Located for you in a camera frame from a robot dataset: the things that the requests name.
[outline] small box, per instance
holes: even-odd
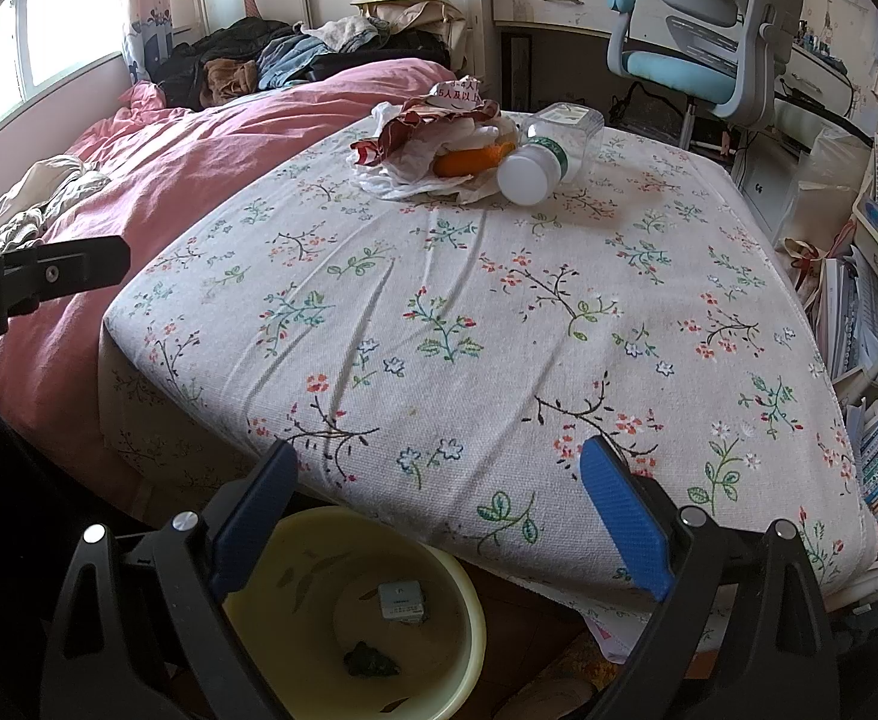
[[[418,581],[388,581],[378,587],[383,619],[421,623],[426,619],[423,589]]]

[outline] bed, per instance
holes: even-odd
[[[139,84],[128,107],[70,149],[110,183],[56,220],[47,242],[121,235],[129,278],[221,202],[383,100],[402,103],[452,77],[417,60],[345,71],[294,90],[193,113],[165,108]],[[143,515],[143,477],[100,433],[100,326],[119,288],[44,303],[0,338],[0,413],[73,477],[124,511]]]
[[[720,167],[607,129],[542,206],[380,201],[350,180],[371,126],[236,193],[110,307],[103,429],[156,490],[201,501],[284,437],[307,490],[626,650],[649,605],[578,480],[596,433],[723,525],[796,522],[826,594],[873,562],[810,329]]]

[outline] beige bag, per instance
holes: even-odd
[[[366,18],[375,16],[390,23],[392,33],[421,29],[436,35],[449,49],[454,71],[466,61],[467,21],[449,0],[353,0]]]

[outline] blue gripper pad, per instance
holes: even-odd
[[[249,480],[231,483],[245,488],[212,544],[209,589],[217,601],[246,586],[292,498],[298,470],[296,450],[287,442],[276,442]]]
[[[632,581],[661,602],[675,581],[669,567],[668,538],[637,497],[628,470],[611,452],[596,439],[582,445],[582,484],[623,556]]]

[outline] plastic basin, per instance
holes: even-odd
[[[428,619],[383,620],[375,592],[418,580]],[[486,627],[454,557],[335,506],[279,521],[246,588],[223,605],[263,678],[296,720],[446,720],[476,686]],[[353,677],[359,640],[401,669]]]

